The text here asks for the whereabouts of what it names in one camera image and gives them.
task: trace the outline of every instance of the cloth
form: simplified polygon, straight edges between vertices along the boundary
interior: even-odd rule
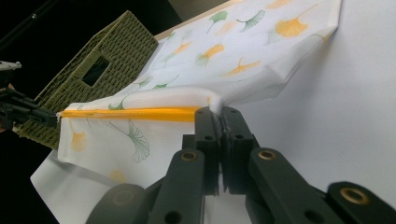
[[[341,1],[246,0],[175,30],[145,74],[61,113],[58,159],[147,187],[166,173],[193,112],[276,97],[337,28]]]

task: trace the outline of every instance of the black background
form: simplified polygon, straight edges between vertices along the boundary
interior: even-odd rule
[[[32,14],[51,2],[51,7]],[[181,22],[166,0],[0,0],[0,60],[21,62],[12,83],[35,98],[98,31],[125,10],[153,35]],[[15,28],[25,21],[22,32]],[[15,133],[0,133],[0,224],[57,223],[33,187],[30,176],[51,149]]]

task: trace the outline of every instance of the ginkgo leaf print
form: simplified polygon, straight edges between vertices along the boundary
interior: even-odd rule
[[[175,79],[177,79],[177,78],[178,78],[178,75],[177,75],[177,77],[175,77],[174,79],[172,79],[171,81],[169,81],[169,82],[167,82],[167,83],[165,83],[165,84],[158,84],[158,85],[156,85],[153,89],[165,88],[165,87],[167,87],[167,85],[169,85],[169,83],[175,81]]]
[[[190,46],[191,41],[189,43],[185,43],[185,44],[183,44],[183,41],[184,41],[184,39],[181,41],[181,44],[177,49],[175,49],[171,54],[168,54],[163,58],[163,62],[167,63],[171,58],[173,58],[176,55],[178,55],[179,53],[183,52]]]
[[[251,27],[257,25],[257,23],[259,23],[259,21],[264,17],[265,15],[265,11],[264,10],[259,10],[256,15],[254,15],[254,17],[252,17],[251,19],[247,20],[247,21],[240,21],[237,20],[239,22],[244,22],[245,23],[245,27],[244,29],[241,30],[241,32],[245,32],[247,29],[250,29]]]
[[[87,137],[84,132],[77,133],[73,128],[72,121],[69,120],[69,122],[70,122],[70,127],[71,127],[72,133],[73,133],[71,148],[73,150],[75,150],[76,152],[80,152],[80,151],[84,150],[87,146]]]
[[[212,29],[212,26],[218,22],[218,21],[225,21],[225,19],[227,19],[227,15],[228,12],[227,11],[220,11],[218,13],[216,13],[215,15],[213,15],[210,20],[213,21],[212,25],[209,27],[209,29],[207,30],[207,34],[209,33],[210,29]]]
[[[227,21],[217,32],[216,35],[225,35],[229,33],[235,25],[238,24],[238,21]]]
[[[149,156],[149,142],[140,132],[140,130],[132,124],[131,120],[128,120],[129,132],[125,133],[120,128],[115,126],[113,123],[109,122],[113,127],[118,129],[120,132],[127,135],[131,141],[134,143],[134,155],[132,159],[135,162],[140,162]]]
[[[224,50],[224,46],[221,44],[217,44],[215,46],[213,46],[212,48],[210,48],[209,50],[207,50],[205,53],[198,55],[196,64],[197,65],[207,65],[207,63],[209,62],[209,59],[219,53],[222,52]]]
[[[291,37],[291,36],[297,36],[300,33],[302,33],[306,28],[308,28],[308,24],[303,24],[300,22],[299,18],[304,15],[307,11],[312,9],[313,7],[317,6],[318,4],[312,6],[311,8],[307,9],[294,19],[291,19],[289,21],[279,21],[276,24],[276,32],[283,37]]]
[[[123,109],[125,109],[124,107],[123,107],[123,101],[128,97],[129,95],[126,95],[124,98],[122,98],[122,100],[121,100],[121,102],[119,103],[119,105],[117,105],[117,106],[113,106],[113,105],[111,105],[111,104],[109,104],[108,105],[108,109],[109,110],[123,110]]]
[[[138,89],[142,89],[143,87],[147,86],[147,84],[149,84],[152,79],[153,79],[153,77],[146,77],[145,80],[143,80],[141,82],[136,82],[134,84],[139,85]]]
[[[255,67],[255,66],[259,65],[259,63],[261,62],[261,60],[258,60],[258,61],[255,62],[255,63],[241,64],[242,59],[243,59],[243,57],[241,57],[241,59],[239,59],[238,66],[236,66],[235,69],[233,69],[232,71],[230,71],[230,72],[224,74],[223,76],[224,76],[224,77],[230,77],[230,76],[234,76],[234,75],[236,75],[236,74],[239,74],[239,73],[241,73],[241,72],[245,72],[245,71],[247,71],[248,69],[250,69],[250,68],[252,68],[252,67]]]
[[[265,8],[276,9],[276,8],[285,6],[286,4],[288,4],[290,2],[291,2],[291,0],[275,0],[273,3],[268,4]]]

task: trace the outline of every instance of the woven basket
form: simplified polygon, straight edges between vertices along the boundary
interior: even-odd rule
[[[35,101],[41,107],[59,112],[72,103],[111,96],[136,79],[157,46],[154,36],[130,11],[126,11],[96,34]],[[87,76],[95,69],[101,75],[89,84]],[[60,130],[59,123],[56,128],[49,128],[29,120],[17,125],[14,132],[57,149]]]

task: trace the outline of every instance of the white table surface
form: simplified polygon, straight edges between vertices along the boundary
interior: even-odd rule
[[[280,151],[312,186],[366,187],[396,207],[396,1],[344,0],[340,27],[275,98],[239,109],[262,147]],[[53,151],[32,182],[61,223],[83,223],[111,180]],[[249,223],[243,196],[206,205],[212,223]]]

